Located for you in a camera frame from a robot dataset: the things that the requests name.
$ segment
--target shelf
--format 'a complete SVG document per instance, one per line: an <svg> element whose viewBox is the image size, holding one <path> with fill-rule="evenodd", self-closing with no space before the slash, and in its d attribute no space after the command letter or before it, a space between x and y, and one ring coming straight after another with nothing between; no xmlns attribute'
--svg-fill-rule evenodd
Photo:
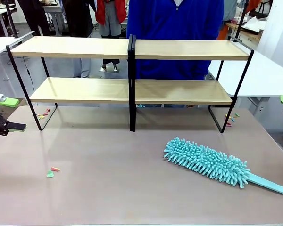
<svg viewBox="0 0 283 226"><path fill-rule="evenodd" d="M127 39L35 36L11 50L14 57L127 59Z"/></svg>
<svg viewBox="0 0 283 226"><path fill-rule="evenodd" d="M231 41L136 40L135 58L153 60L247 60Z"/></svg>
<svg viewBox="0 0 283 226"><path fill-rule="evenodd" d="M230 105L218 81L136 80L137 104ZM128 80L47 78L33 102L129 103Z"/></svg>
<svg viewBox="0 0 283 226"><path fill-rule="evenodd" d="M46 103L128 103L128 80L47 78L30 99Z"/></svg>

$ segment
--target blue jacket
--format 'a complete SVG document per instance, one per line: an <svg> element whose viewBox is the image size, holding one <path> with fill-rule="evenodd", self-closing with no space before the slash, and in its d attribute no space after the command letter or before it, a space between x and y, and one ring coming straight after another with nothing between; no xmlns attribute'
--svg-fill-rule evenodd
<svg viewBox="0 0 283 226"><path fill-rule="evenodd" d="M127 38L215 40L224 0L130 0ZM136 78L203 80L210 61L138 60Z"/></svg>

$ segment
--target chenille bristle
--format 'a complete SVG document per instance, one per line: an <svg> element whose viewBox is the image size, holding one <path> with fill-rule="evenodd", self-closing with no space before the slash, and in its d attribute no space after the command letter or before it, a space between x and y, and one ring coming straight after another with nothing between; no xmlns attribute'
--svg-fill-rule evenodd
<svg viewBox="0 0 283 226"><path fill-rule="evenodd" d="M211 179L226 182L235 186L239 183L240 188L247 184L247 162L242 162L235 156L227 156L222 152L196 143L180 140L176 137L166 145L164 158L172 163L184 166L190 170L201 173Z"/></svg>

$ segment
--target blue microfiber duster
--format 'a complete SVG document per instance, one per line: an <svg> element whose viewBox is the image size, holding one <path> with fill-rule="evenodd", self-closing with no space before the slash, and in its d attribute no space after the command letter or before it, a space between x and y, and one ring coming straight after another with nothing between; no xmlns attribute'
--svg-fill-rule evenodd
<svg viewBox="0 0 283 226"><path fill-rule="evenodd" d="M226 182L232 186L237 183L244 188L248 181L283 194L283 187L256 176L247 169L247 162L230 155L229 157L214 149L198 146L194 142L176 137L166 145L164 158L184 166L211 179Z"/></svg>

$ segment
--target gray floor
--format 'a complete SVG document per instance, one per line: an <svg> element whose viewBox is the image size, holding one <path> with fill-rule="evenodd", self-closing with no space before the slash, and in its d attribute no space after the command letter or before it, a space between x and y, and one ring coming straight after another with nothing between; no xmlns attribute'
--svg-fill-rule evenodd
<svg viewBox="0 0 283 226"><path fill-rule="evenodd" d="M24 35L29 32L29 28L27 24L17 24L16 28L19 29L19 36ZM100 38L100 34L97 31L92 33L92 37ZM4 93L8 97L24 97L24 93L21 89L19 81L16 77L14 69L10 64L9 57L7 53L1 54L1 61L4 65L4 68L7 72L7 75L10 78L10 81L4 81L3 75L4 72L2 68L0 68L0 92ZM46 58L45 59L49 74L51 77L67 77L71 78L73 76L72 71L72 59L63 59L63 58ZM102 66L101 59L91 59L91 76L100 77L102 78L118 78L118 79L126 79L128 78L128 66L127 61L121 60L120 64L118 65L120 68L119 73L104 73L99 72L99 69ZM31 73L32 81L27 73L27 69L25 67L25 63L27 68ZM25 84L27 92L29 95L33 93L33 86L34 88L38 88L41 83L45 80L46 74L41 62L40 58L30 58L25 57L25 63L23 58L17 58L16 64L22 76L22 80ZM113 104L59 104L59 105L71 105L71 106L98 106L98 107L124 107L128 105L113 105ZM271 137L282 147L283 149L283 133L282 132L270 132Z"/></svg>

